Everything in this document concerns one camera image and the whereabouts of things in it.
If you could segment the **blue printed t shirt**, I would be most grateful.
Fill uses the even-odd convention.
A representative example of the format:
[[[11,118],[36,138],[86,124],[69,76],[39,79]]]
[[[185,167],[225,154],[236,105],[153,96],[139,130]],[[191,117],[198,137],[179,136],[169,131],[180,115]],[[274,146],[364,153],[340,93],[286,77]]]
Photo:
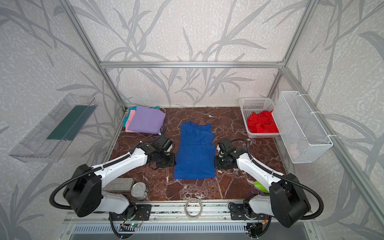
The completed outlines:
[[[215,177],[215,151],[212,125],[182,123],[180,146],[176,156],[174,178],[182,180]]]

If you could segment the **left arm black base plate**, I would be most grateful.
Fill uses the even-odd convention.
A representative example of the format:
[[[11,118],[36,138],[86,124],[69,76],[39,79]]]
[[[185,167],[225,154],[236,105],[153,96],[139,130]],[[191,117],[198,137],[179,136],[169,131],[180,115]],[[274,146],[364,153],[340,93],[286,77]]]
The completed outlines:
[[[148,221],[151,215],[151,204],[130,203],[122,214],[111,213],[109,220],[112,221]]]

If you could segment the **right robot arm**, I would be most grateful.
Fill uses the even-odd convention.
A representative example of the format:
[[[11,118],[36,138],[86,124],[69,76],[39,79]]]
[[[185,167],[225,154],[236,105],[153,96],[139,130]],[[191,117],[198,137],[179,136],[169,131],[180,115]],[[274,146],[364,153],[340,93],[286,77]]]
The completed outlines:
[[[246,216],[254,219],[255,215],[274,217],[286,228],[304,217],[311,210],[311,205],[304,190],[290,181],[296,182],[296,176],[289,174],[283,180],[283,174],[276,172],[256,160],[248,153],[215,156],[215,167],[218,170],[238,168],[266,188],[267,195],[255,195],[243,201]]]

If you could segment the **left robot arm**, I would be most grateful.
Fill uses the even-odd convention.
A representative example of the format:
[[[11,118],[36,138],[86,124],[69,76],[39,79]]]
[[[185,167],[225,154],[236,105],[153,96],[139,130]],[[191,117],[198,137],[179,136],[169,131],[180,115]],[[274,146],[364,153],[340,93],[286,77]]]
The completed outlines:
[[[103,188],[123,174],[148,163],[165,164],[167,167],[174,161],[174,153],[156,150],[146,153],[137,148],[133,153],[127,153],[103,165],[92,168],[81,165],[73,175],[77,179],[66,185],[63,197],[80,218],[94,212],[122,214],[129,208],[130,201],[123,195],[105,192]]]

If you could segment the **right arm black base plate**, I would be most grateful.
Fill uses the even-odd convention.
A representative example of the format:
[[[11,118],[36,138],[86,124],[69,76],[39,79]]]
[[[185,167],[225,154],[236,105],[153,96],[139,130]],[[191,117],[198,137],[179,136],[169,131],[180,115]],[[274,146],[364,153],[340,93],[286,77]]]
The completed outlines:
[[[236,204],[229,202],[228,208],[230,210],[232,220],[254,220],[257,215],[252,211],[248,204]]]

